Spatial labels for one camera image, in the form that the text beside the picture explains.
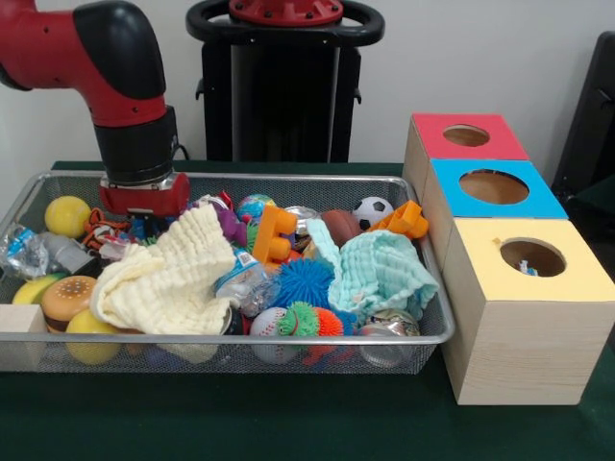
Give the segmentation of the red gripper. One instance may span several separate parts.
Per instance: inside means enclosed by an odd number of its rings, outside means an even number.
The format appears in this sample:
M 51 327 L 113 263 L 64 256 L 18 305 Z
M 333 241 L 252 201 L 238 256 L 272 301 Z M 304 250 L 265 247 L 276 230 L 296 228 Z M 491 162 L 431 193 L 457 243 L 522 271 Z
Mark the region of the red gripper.
M 116 215 L 152 215 L 146 217 L 146 234 L 160 234 L 160 218 L 178 217 L 190 199 L 190 182 L 186 173 L 171 173 L 160 182 L 141 185 L 118 185 L 103 176 L 99 193 L 107 211 Z M 133 216 L 129 235 L 145 237 L 145 221 Z

